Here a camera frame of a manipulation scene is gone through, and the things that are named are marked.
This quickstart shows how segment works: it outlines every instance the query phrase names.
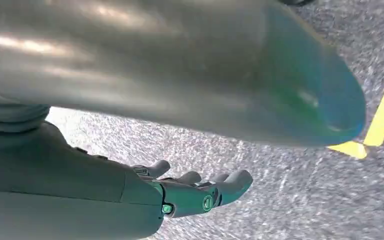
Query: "gray pavement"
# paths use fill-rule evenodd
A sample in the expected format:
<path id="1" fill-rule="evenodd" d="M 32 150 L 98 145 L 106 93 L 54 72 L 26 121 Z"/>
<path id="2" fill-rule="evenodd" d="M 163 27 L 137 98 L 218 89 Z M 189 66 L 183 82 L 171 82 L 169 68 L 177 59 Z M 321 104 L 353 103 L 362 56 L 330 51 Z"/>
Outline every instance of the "gray pavement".
<path id="1" fill-rule="evenodd" d="M 369 123 L 384 92 L 384 0 L 319 0 L 294 11 L 338 47 L 363 86 Z M 356 160 L 61 108 L 48 120 L 72 145 L 128 165 L 165 159 L 174 176 L 253 175 L 240 201 L 166 220 L 150 240 L 384 240 L 384 144 Z"/>

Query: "green led indicator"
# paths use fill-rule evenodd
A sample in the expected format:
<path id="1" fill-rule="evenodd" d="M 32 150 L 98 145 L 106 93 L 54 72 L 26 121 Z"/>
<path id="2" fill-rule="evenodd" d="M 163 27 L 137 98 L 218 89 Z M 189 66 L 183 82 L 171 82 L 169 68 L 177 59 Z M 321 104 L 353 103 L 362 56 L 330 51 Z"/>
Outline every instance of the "green led indicator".
<path id="1" fill-rule="evenodd" d="M 202 208 L 204 211 L 208 212 L 210 211 L 214 206 L 213 197 L 211 195 L 207 195 L 204 197 L 204 200 L 202 201 Z"/>
<path id="2" fill-rule="evenodd" d="M 172 206 L 170 206 L 168 204 L 162 205 L 162 213 L 163 214 L 170 214 L 170 213 L 172 213 L 172 211 L 173 211 L 173 207 Z"/>

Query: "robotic finger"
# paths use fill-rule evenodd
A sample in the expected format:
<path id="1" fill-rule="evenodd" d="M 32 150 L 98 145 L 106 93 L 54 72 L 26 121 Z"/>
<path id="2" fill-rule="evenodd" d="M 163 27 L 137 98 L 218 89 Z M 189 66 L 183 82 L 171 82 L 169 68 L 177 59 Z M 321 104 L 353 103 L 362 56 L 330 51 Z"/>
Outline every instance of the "robotic finger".
<path id="1" fill-rule="evenodd" d="M 161 211 L 168 218 L 204 214 L 213 208 L 230 204 L 238 200 L 253 183 L 251 174 L 246 170 L 232 174 L 221 173 L 203 183 L 199 183 L 202 178 L 195 171 L 188 171 L 179 178 L 153 178 L 166 173 L 169 165 L 167 161 L 161 160 L 149 167 L 132 167 L 143 180 L 162 194 Z"/>

